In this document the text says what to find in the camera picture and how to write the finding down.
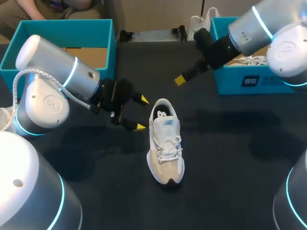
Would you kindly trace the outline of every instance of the black cloth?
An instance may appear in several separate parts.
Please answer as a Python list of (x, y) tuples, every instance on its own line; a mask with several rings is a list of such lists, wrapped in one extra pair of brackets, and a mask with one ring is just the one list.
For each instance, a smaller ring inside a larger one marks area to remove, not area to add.
[[(70, 101), (67, 121), (31, 141), (79, 197), (85, 230), (274, 230), (275, 193), (306, 148), (303, 94), (218, 96), (208, 72), (177, 87), (200, 58), (190, 42), (118, 44), (116, 76), (149, 100), (125, 114), (148, 124), (167, 98), (181, 123), (185, 176), (160, 187), (146, 162), (149, 129), (130, 133)], [(0, 80), (1, 106), (12, 96)]]

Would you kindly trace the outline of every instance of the shoelace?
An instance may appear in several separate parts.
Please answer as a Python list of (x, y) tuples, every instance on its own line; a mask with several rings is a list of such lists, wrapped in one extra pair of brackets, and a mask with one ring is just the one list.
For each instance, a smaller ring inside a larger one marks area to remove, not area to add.
[[(177, 160), (179, 158), (179, 152), (182, 151), (183, 149), (177, 149), (177, 146), (180, 144), (181, 142), (181, 136), (178, 135), (176, 137), (176, 141), (171, 140), (169, 138), (166, 138), (162, 141), (162, 144), (160, 145), (157, 140), (155, 139), (155, 137), (153, 138), (154, 142), (156, 143), (157, 150), (158, 150), (158, 160), (159, 163), (163, 163), (163, 162), (167, 162), (167, 161), (174, 161)], [(173, 146), (170, 148), (165, 148), (165, 143), (167, 141), (170, 141), (173, 143)]]
[(235, 58), (234, 60), (238, 61), (239, 63), (248, 64), (249, 66), (268, 65), (268, 62), (265, 56), (240, 57), (240, 58)]

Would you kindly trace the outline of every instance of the blue cardboard box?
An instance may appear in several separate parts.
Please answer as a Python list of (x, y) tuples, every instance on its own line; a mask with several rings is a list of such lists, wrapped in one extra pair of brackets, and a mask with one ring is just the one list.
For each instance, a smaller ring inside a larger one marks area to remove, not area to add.
[[(228, 25), (236, 18), (212, 18), (210, 33), (213, 39), (228, 34)], [(214, 71), (214, 77), (220, 95), (295, 92), (273, 74), (268, 66), (224, 65)]]
[[(11, 92), (18, 73), (15, 67), (17, 55), (31, 35), (40, 35), (59, 47), (107, 48), (106, 67), (97, 70), (101, 79), (114, 78), (116, 39), (112, 20), (21, 21), (0, 64), (0, 74)], [(23, 88), (24, 78), (21, 78), (18, 97), (21, 97)]]

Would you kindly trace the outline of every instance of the white sneaker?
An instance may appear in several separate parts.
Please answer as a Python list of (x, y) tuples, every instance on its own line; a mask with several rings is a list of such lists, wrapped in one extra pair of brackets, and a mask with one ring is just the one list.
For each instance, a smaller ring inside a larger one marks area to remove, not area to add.
[(172, 104), (159, 99), (149, 118), (150, 150), (147, 163), (161, 184), (178, 184), (184, 174), (180, 123)]

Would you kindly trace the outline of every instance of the person's leg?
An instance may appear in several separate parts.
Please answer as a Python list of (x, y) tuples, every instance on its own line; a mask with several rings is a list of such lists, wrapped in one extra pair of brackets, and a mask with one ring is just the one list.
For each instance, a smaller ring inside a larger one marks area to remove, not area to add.
[[(59, 19), (60, 14), (53, 12), (41, 0), (35, 0), (36, 7), (46, 19)], [(5, 0), (0, 5), (0, 34), (12, 39), (20, 21), (30, 20), (26, 12), (17, 4), (16, 0)]]
[(86, 11), (76, 11), (70, 9), (64, 15), (64, 19), (102, 19), (103, 5), (101, 3), (95, 4)]
[(29, 19), (16, 0), (7, 0), (0, 5), (0, 34), (11, 40), (19, 22)]
[(5, 3), (7, 0), (0, 0), (0, 5)]

